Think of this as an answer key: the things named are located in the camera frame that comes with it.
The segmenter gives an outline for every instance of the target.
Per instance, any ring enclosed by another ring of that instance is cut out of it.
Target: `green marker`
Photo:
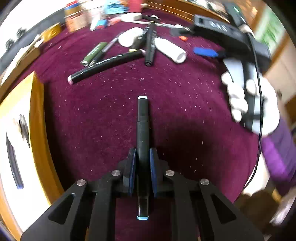
[[[100,42],[87,56],[80,62],[84,67],[87,67],[91,60],[107,45],[107,42]]]

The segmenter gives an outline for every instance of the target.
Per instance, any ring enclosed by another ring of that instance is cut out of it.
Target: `white eraser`
[[[142,34],[143,29],[141,28],[132,28],[118,37],[118,42],[123,47],[130,47],[134,43],[134,41]]]
[[[155,47],[177,64],[183,63],[187,57],[184,49],[166,39],[155,38]]]
[[[121,15],[121,21],[123,22],[133,22],[142,18],[142,14],[138,12],[129,12]]]

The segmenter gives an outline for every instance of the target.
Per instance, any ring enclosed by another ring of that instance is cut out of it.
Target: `marker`
[[[144,22],[144,21],[133,21],[132,23],[139,23],[139,24],[151,24],[152,22]],[[156,26],[159,27],[167,27],[167,28],[177,28],[172,24],[168,24],[168,23],[155,23]]]
[[[157,18],[147,15],[142,15],[142,19],[148,20],[150,22],[161,23]]]
[[[149,146],[149,101],[147,96],[138,97],[137,120],[137,194],[138,220],[149,218],[150,195],[150,146]]]
[[[118,36],[121,35],[122,32],[120,34],[118,34],[114,39],[112,39],[103,49],[102,51],[100,51],[94,58],[93,60],[90,62],[89,66],[98,63],[101,59],[104,58],[106,52],[116,43],[116,41],[118,40]]]
[[[68,83],[70,85],[78,83],[94,74],[100,73],[104,70],[113,68],[115,66],[142,58],[145,56],[145,50],[139,49],[135,52],[127,52],[119,54],[117,56],[102,60],[94,65],[84,68],[68,77]]]
[[[100,42],[90,51],[87,56],[80,62],[84,67],[88,66],[92,59],[107,45],[107,42]]]
[[[145,65],[152,66],[154,61],[154,53],[155,53],[155,23],[150,24],[150,28],[147,32],[147,42],[146,42],[146,56],[145,56]]]
[[[147,38],[147,31],[149,30],[149,27],[145,27],[143,30],[143,33],[135,40],[131,48],[129,49],[129,52],[136,51],[143,47],[144,43],[146,42]]]

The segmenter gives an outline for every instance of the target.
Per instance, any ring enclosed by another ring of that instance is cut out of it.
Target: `pen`
[[[145,19],[145,20],[148,20],[151,22],[161,23],[157,18],[152,17],[152,16],[142,15],[142,19]]]
[[[118,40],[118,36],[121,35],[122,32],[120,34],[118,34],[114,39],[112,39],[103,49],[102,51],[100,51],[94,58],[93,60],[90,62],[89,66],[98,63],[101,59],[104,58],[106,52],[116,43],[116,41]]]
[[[145,65],[152,66],[155,53],[155,23],[150,24],[150,28],[147,31],[147,42],[146,42],[146,55],[145,55]]]

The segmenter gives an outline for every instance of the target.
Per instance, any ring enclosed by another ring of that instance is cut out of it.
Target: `maroon carpet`
[[[188,25],[162,12],[147,10],[165,23]],[[194,46],[221,47],[200,37],[187,42],[157,27],[160,37],[188,53],[177,65],[156,52],[154,66],[139,59],[70,86],[67,77],[99,42],[144,25],[118,23],[103,30],[64,30],[43,45],[44,52],[19,78],[36,71],[45,86],[45,118],[50,151],[64,188],[76,179],[95,180],[113,170],[136,144],[137,97],[150,100],[153,146],[161,159],[190,179],[208,178],[231,201],[246,183],[256,161],[257,136],[235,123],[217,60],[196,56]],[[106,58],[127,52],[118,43]],[[149,221],[136,220],[136,201],[118,201],[118,240],[169,240],[170,217],[164,201]]]

